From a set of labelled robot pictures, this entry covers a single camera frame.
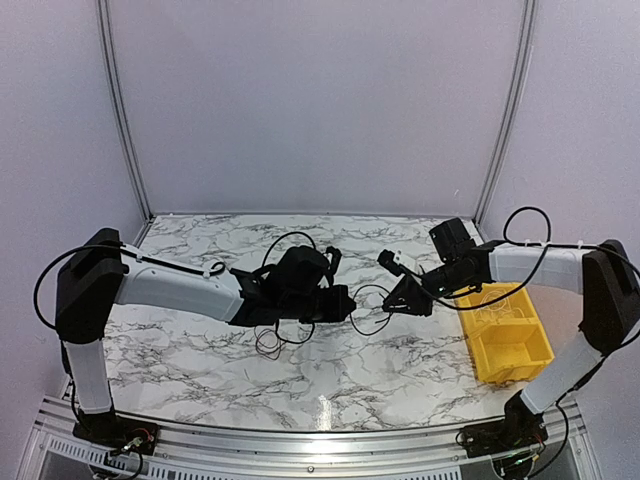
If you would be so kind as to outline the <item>right aluminium frame post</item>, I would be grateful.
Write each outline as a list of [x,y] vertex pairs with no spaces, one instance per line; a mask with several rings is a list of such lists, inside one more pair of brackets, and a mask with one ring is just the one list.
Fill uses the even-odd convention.
[[519,27],[516,54],[513,62],[511,79],[498,133],[492,150],[489,166],[484,178],[480,196],[476,205],[473,221],[481,224],[487,215],[491,199],[498,184],[503,168],[510,137],[514,128],[519,105],[525,90],[528,71],[533,50],[533,38],[537,20],[539,2],[526,0],[523,2],[522,17]]

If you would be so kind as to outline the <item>yellow three-compartment bin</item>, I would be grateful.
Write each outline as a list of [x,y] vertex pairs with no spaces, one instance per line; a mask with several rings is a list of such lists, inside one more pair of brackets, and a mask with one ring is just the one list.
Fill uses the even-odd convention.
[[455,300],[476,379],[503,384],[531,381],[554,359],[546,332],[525,289],[493,283]]

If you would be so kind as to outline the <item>left aluminium frame post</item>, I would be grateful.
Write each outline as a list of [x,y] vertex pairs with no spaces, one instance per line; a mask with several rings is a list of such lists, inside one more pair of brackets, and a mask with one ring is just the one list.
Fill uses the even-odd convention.
[[141,216],[146,222],[151,222],[154,219],[154,214],[144,185],[142,169],[138,160],[127,114],[124,91],[117,62],[110,2],[97,0],[95,2],[95,9],[109,99],[113,109],[116,131],[120,141],[124,162]]

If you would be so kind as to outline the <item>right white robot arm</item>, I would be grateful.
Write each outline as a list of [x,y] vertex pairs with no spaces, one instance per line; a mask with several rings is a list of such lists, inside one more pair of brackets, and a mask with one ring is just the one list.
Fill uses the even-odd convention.
[[531,415],[579,388],[639,336],[639,270],[617,240],[599,245],[507,239],[479,244],[459,218],[436,225],[429,237],[442,264],[426,273],[417,272],[396,252],[379,254],[379,264],[400,280],[385,298],[384,311],[428,316],[434,304],[444,305],[457,291],[492,283],[511,283],[515,290],[546,286],[574,292],[583,300],[575,337],[507,402],[506,410],[514,411],[495,428],[496,440],[506,448],[519,446],[533,433]]

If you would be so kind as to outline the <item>aluminium frame post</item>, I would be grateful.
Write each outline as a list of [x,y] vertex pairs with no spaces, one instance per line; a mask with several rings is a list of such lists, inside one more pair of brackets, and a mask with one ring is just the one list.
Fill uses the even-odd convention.
[[124,91],[117,62],[110,2],[97,0],[95,2],[95,9],[109,99],[113,109],[116,131],[120,141],[124,162],[141,216],[146,222],[151,222],[154,219],[154,214],[144,185],[142,169],[138,160],[127,114]]
[[473,221],[481,224],[487,215],[491,199],[498,184],[503,168],[510,137],[514,128],[519,105],[525,90],[528,71],[533,50],[533,38],[537,20],[539,2],[526,0],[523,2],[522,17],[519,27],[516,54],[513,62],[511,79],[498,133],[492,150],[489,166],[484,178],[480,196],[476,205]]

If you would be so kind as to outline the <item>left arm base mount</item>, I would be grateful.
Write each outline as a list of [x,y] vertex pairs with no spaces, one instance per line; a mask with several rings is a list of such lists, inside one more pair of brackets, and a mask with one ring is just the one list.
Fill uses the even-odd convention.
[[154,453],[159,437],[156,423],[122,417],[114,408],[99,414],[86,414],[78,409],[75,416],[73,435],[76,438],[108,447],[116,453]]

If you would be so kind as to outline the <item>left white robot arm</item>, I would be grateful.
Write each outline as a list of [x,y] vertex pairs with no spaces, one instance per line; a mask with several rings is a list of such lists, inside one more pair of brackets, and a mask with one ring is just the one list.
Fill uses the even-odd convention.
[[103,228],[87,243],[53,259],[40,273],[32,300],[50,273],[56,275],[55,316],[44,325],[62,344],[86,426],[106,445],[125,438],[126,423],[113,413],[103,338],[116,305],[143,305],[198,314],[243,328],[345,321],[356,308],[349,289],[335,276],[341,253],[312,245],[288,248],[275,263],[253,271],[222,262],[208,269],[169,261],[123,243],[117,230]]

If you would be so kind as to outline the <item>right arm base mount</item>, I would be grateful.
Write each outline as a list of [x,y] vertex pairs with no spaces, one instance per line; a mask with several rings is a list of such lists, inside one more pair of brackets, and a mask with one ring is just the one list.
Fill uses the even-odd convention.
[[500,420],[467,425],[459,430],[456,443],[469,458],[542,444],[548,439],[543,414],[534,414],[516,393],[504,405]]

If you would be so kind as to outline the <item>front aluminium rail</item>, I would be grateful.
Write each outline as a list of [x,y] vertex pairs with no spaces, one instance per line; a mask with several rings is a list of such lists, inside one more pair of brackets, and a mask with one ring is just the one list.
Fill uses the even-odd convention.
[[45,398],[28,436],[19,479],[498,479],[518,457],[540,457],[539,479],[601,479],[578,405],[550,409],[544,446],[471,458],[462,424],[368,432],[278,432],[189,425],[146,415],[155,449],[112,457],[108,448],[73,436],[68,401]]

